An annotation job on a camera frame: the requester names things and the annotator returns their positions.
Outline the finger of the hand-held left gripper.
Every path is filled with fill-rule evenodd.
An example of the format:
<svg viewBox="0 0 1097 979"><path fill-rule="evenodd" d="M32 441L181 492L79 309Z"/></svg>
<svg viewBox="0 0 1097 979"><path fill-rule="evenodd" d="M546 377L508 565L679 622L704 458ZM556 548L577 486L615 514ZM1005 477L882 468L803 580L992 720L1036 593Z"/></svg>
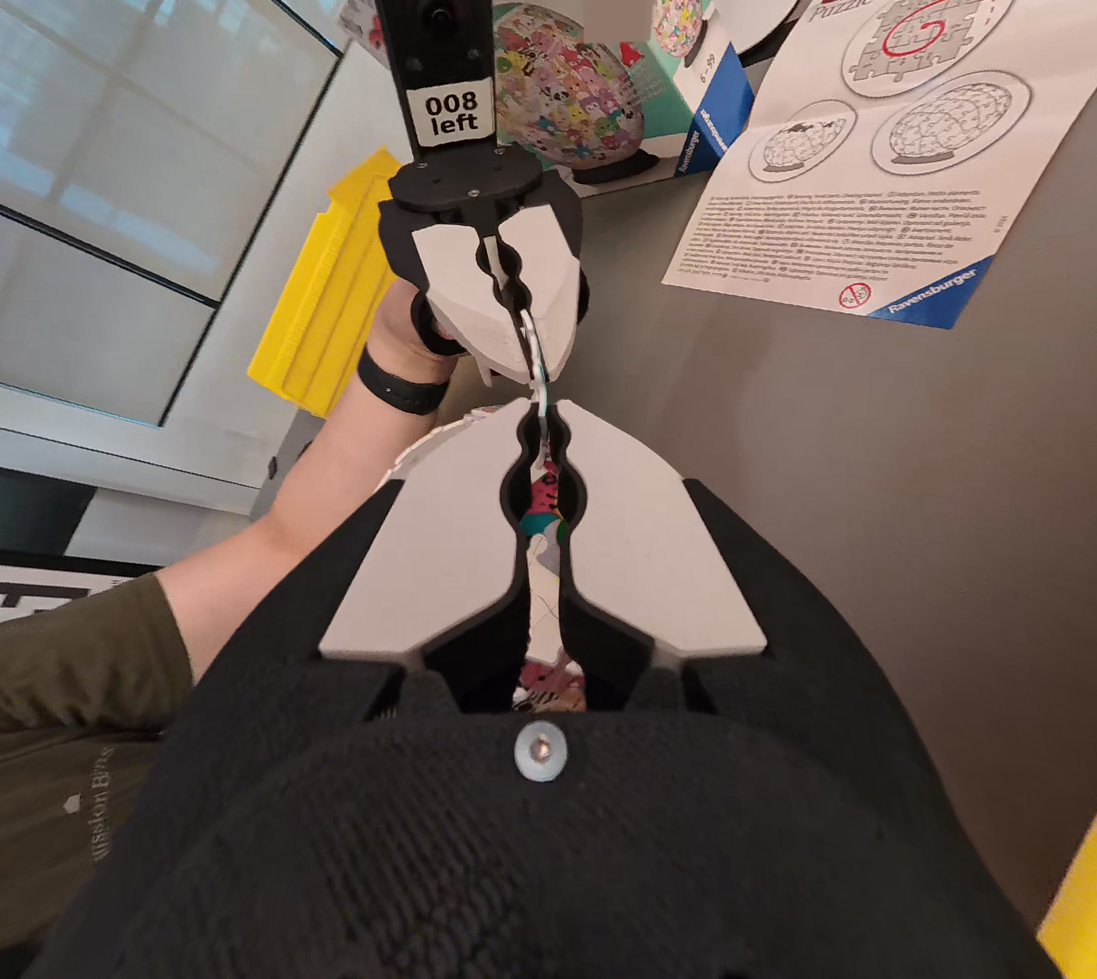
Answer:
<svg viewBox="0 0 1097 979"><path fill-rule="evenodd" d="M519 210L497 236L511 304L529 310L538 328L548 383L572 353L578 329L583 268L550 205Z"/></svg>
<svg viewBox="0 0 1097 979"><path fill-rule="evenodd" d="M412 232L427 280L427 301L444 329L490 372L531 384L514 317L497 299L495 279L482 269L480 236L471 226L437 223Z"/></svg>

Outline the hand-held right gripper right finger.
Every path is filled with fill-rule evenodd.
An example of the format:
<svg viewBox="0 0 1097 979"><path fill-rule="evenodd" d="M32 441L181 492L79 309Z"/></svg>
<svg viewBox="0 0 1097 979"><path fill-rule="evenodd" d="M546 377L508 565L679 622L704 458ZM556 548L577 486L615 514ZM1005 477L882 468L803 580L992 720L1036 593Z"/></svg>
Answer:
<svg viewBox="0 0 1097 979"><path fill-rule="evenodd" d="M555 414L559 635L576 662L755 656L767 640L690 496L661 455L569 400Z"/></svg>

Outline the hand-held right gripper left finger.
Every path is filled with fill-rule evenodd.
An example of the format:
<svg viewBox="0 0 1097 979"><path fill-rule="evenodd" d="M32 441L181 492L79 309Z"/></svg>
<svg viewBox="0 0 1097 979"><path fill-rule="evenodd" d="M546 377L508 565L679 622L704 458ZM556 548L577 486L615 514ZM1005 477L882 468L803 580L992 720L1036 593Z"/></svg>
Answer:
<svg viewBox="0 0 1097 979"><path fill-rule="evenodd" d="M521 502L530 491L528 427L514 400L449 423L405 450L369 505L393 493L377 534L319 651L404 666L520 666L530 632Z"/></svg>

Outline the colourful puzzle piece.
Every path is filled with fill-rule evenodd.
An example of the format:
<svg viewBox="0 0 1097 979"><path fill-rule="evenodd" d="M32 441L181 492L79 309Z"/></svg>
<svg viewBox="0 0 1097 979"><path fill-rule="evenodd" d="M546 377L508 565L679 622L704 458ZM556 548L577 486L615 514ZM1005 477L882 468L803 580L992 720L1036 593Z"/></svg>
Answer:
<svg viewBox="0 0 1097 979"><path fill-rule="evenodd" d="M540 434L540 447L538 460L531 466L532 479L540 479L546 471L547 461L551 459L551 438L547 413L548 400L548 376L545 370L542 347L538 335L538 328L529 310L520 310L518 314L519 334L525 345L528 357L530 386L532 401L538 408L538 423Z"/></svg>

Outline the colourful puzzle ball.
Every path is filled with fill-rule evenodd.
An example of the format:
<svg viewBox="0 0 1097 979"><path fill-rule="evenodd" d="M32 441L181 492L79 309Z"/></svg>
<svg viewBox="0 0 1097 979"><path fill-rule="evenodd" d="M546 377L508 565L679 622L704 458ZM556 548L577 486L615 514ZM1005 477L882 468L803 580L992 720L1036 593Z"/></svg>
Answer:
<svg viewBox="0 0 1097 979"><path fill-rule="evenodd" d="M559 629L558 470L551 460L532 466L531 505L522 517L530 588L530 628L525 659L514 683L504 674L459 698L462 712L499 712L502 693L511 690L514 712L583 712L583 668L567 654Z"/></svg>

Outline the yellow plastic bin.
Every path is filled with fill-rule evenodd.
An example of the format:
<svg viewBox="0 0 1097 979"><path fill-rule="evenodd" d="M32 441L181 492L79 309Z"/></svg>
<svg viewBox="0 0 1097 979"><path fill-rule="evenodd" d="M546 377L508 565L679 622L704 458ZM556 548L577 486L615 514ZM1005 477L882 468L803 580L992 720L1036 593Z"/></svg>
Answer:
<svg viewBox="0 0 1097 979"><path fill-rule="evenodd" d="M378 240L378 204L402 164L386 147L328 191L267 323L248 374L298 410L327 418L355 376L395 275Z"/></svg>
<svg viewBox="0 0 1097 979"><path fill-rule="evenodd" d="M1092 820L1039 929L1065 978L1096 978L1096 820Z"/></svg>

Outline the person's left forearm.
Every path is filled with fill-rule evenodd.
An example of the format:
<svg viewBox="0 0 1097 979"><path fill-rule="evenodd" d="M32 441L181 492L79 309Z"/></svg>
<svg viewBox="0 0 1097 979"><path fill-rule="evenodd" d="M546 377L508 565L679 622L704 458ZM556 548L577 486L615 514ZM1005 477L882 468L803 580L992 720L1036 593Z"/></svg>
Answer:
<svg viewBox="0 0 1097 979"><path fill-rule="evenodd" d="M436 421L436 413L397 410L352 381L265 515L158 571L194 683L259 603L367 500Z"/></svg>

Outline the puzzle ball cardboard box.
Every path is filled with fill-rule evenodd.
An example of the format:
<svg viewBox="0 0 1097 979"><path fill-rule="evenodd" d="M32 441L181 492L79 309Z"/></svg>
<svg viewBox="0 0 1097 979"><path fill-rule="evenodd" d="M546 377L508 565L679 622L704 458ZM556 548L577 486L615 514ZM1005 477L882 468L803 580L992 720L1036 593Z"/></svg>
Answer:
<svg viewBox="0 0 1097 979"><path fill-rule="evenodd" d="M754 94L712 0L366 0L415 161L514 144L580 196L713 169Z"/></svg>

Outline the person's left hand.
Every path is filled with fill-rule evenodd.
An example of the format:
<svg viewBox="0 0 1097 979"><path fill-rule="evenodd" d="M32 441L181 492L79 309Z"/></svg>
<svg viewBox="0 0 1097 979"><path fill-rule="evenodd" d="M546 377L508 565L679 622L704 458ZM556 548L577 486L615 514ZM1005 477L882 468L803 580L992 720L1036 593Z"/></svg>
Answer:
<svg viewBox="0 0 1097 979"><path fill-rule="evenodd" d="M425 344L414 320L418 290L402 278L394 279L378 304L366 348L384 372L411 384L449 384L459 368L459 355L438 355Z"/></svg>

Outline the black wrist band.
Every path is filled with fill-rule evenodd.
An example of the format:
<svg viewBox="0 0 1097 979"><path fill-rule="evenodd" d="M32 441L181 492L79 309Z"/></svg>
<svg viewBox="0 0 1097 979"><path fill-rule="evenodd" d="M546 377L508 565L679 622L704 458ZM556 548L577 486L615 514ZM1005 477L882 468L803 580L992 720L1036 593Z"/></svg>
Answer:
<svg viewBox="0 0 1097 979"><path fill-rule="evenodd" d="M363 386L394 410L423 417L432 415L446 398L449 382L419 383L392 374L378 365L363 347L358 363L358 376Z"/></svg>

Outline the white instruction leaflet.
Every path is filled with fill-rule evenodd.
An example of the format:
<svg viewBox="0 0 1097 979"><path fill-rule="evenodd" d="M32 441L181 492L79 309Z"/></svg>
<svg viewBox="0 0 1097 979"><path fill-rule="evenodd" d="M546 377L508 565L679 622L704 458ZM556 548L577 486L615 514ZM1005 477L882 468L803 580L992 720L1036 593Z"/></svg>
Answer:
<svg viewBox="0 0 1097 979"><path fill-rule="evenodd" d="M1096 0L812 0L665 286L952 328L1096 82Z"/></svg>

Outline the black framed tag sign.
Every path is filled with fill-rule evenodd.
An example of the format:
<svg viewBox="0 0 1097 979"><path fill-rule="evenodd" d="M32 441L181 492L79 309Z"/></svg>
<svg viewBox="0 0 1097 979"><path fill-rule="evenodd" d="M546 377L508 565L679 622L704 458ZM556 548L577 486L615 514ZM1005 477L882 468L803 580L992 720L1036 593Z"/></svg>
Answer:
<svg viewBox="0 0 1097 979"><path fill-rule="evenodd" d="M1 623L61 607L114 588L128 578L98 572L1 566Z"/></svg>

